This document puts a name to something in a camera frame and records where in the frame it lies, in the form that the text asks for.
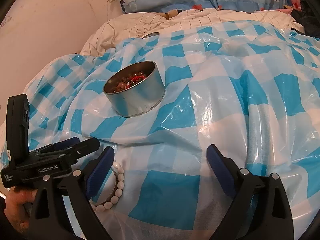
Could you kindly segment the person's left hand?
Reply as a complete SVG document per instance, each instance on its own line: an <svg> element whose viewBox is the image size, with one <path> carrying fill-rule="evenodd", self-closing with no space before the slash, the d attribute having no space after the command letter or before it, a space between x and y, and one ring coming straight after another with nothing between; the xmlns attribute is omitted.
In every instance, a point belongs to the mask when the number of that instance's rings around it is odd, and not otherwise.
<svg viewBox="0 0 320 240"><path fill-rule="evenodd" d="M37 190L13 187L5 199L4 214L13 228L22 236L27 237L29 229L29 214L24 204L33 203Z"/></svg>

